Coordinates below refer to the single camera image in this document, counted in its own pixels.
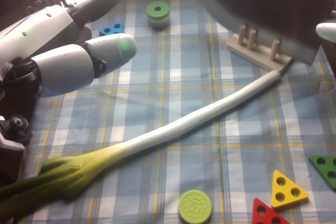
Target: leek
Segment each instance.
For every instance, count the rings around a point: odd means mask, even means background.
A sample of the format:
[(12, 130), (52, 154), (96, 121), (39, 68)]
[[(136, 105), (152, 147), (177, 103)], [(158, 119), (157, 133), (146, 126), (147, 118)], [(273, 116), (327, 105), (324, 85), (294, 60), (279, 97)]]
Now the leek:
[(246, 101), (279, 78), (280, 73), (272, 71), (228, 97), (129, 141), (79, 156), (45, 161), (38, 176), (0, 188), (0, 199), (4, 199), (0, 202), (0, 219), (22, 216), (56, 199), (75, 198), (115, 162), (187, 133)]

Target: yellow ring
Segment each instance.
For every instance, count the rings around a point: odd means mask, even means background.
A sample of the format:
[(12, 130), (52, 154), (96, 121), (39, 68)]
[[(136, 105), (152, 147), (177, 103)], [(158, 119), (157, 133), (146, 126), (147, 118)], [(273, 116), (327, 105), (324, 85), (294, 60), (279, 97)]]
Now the yellow ring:
[(169, 20), (170, 18), (170, 14), (165, 17), (164, 19), (152, 19), (152, 18), (148, 18), (148, 21), (151, 23), (155, 23), (155, 24), (162, 24), (165, 23), (167, 20)]

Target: green triangle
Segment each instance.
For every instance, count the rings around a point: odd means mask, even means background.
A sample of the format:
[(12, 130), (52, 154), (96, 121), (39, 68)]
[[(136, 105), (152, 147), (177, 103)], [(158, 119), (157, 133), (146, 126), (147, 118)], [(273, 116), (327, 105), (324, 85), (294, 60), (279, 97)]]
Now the green triangle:
[(311, 155), (309, 162), (319, 172), (328, 186), (336, 191), (336, 156)]

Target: tablecloth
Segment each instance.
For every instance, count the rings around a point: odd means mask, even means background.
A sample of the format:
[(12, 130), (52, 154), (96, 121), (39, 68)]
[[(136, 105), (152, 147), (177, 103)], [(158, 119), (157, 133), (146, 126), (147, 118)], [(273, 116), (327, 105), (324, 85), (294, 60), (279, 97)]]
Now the tablecloth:
[[(171, 25), (147, 25), (149, 2), (121, 3), (89, 24), (93, 36), (125, 21), (138, 52), (126, 65), (76, 92), (39, 99), (23, 176), (51, 157), (127, 141), (226, 97), (266, 73), (225, 49), (232, 36), (196, 0), (166, 0)], [(309, 202), (281, 212), (290, 223), (336, 223), (336, 193), (308, 162), (336, 155), (336, 80), (324, 52), (295, 62), (281, 81), (217, 121), (121, 162), (78, 199), (48, 205), (23, 222), (181, 223), (182, 193), (205, 192), (210, 223), (251, 223), (255, 197), (270, 206), (275, 169)]]

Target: yellow triangle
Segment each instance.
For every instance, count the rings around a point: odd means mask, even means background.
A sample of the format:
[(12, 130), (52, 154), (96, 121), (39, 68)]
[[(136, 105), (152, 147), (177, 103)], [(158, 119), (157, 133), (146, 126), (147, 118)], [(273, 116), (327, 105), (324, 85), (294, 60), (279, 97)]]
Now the yellow triangle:
[(272, 207), (282, 207), (307, 199), (308, 197), (309, 194), (305, 190), (278, 170), (274, 171), (272, 181)]

